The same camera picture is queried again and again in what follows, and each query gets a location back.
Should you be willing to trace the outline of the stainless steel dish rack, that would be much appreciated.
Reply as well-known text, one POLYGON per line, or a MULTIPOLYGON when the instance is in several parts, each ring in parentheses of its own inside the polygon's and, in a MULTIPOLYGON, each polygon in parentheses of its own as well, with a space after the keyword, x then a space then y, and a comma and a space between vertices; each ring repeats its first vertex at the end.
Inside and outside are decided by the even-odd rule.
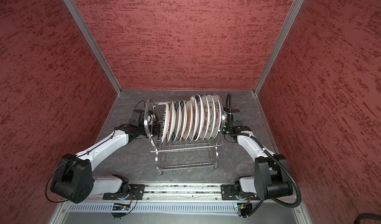
POLYGON ((218 149, 223 146, 222 133, 225 125, 224 111, 221 131, 216 138, 198 141, 182 139, 181 141, 173 142, 170 140, 170 142, 165 141, 164 143, 161 143, 161 128, 166 102, 155 103, 152 99, 149 99, 147 100, 145 108, 146 113, 151 110, 158 115, 158 122, 160 125, 159 134, 148 136, 151 145, 150 152, 155 155, 155 165, 158 172, 162 174, 165 170, 203 167, 212 167, 213 169, 216 169, 219 162, 218 149))

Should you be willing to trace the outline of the white plate red characters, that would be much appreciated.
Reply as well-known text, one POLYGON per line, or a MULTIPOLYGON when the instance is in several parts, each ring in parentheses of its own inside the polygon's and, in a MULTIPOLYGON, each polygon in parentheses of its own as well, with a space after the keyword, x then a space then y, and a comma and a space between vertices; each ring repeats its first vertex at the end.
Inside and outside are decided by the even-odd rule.
POLYGON ((220 97, 216 94, 212 94, 213 101, 215 103, 215 109, 216 109, 216 121, 215 121, 215 126, 214 130, 212 133, 211 138, 216 138, 221 131, 222 123, 223 123, 223 107, 221 106, 221 101, 220 97))

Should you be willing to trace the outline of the white plate black emblem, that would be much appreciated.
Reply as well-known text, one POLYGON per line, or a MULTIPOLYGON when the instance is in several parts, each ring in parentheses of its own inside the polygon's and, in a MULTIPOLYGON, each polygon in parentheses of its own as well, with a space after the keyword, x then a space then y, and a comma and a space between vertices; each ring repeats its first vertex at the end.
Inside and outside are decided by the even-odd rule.
POLYGON ((216 94, 206 95, 206 111, 207 111, 207 130, 206 139, 214 139, 219 131, 221 124, 221 112, 219 98, 216 94))

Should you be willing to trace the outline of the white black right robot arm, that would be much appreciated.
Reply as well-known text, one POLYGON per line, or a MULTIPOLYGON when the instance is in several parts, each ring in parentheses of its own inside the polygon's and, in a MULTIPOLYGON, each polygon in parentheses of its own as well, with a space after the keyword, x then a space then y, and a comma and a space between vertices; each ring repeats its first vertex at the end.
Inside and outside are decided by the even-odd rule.
POLYGON ((286 172, 277 164, 277 159, 285 168, 287 160, 283 155, 277 155, 267 149, 254 136, 254 133, 244 126, 238 109, 224 109, 226 116, 224 131, 232 137, 254 160, 254 174, 240 177, 235 181, 236 193, 240 196, 254 194, 262 200, 275 199, 293 194, 293 184, 286 172))

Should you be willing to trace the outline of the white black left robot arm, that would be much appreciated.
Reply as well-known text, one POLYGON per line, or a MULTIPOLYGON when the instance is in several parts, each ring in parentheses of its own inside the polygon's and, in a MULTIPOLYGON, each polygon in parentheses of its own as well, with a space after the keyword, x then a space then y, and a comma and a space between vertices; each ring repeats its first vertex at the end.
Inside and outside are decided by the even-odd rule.
POLYGON ((100 194, 112 194, 119 200, 132 200, 133 192, 127 178, 117 174, 94 177, 93 171, 107 157, 134 139, 157 135, 159 128, 156 112, 134 110, 127 124, 115 127, 103 140, 75 155, 62 156, 46 190, 76 204, 89 196, 100 194))

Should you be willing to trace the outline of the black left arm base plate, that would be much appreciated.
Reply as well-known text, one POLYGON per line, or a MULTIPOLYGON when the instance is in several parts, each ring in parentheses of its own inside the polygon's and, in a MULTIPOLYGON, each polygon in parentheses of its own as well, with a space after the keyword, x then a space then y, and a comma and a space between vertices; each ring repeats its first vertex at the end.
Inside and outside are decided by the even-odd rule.
POLYGON ((145 187, 146 185, 144 184, 129 184, 129 186, 122 187, 123 191, 119 191, 118 193, 105 193, 103 200, 142 200, 145 187))

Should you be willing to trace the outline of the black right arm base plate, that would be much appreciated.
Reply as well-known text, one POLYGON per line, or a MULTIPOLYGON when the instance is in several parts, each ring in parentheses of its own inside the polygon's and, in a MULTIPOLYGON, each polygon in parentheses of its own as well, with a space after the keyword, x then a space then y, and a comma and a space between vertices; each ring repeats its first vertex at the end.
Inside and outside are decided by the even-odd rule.
POLYGON ((224 201, 259 201, 260 198, 254 193, 245 193, 241 191, 236 184, 222 184, 220 185, 221 197, 224 201))

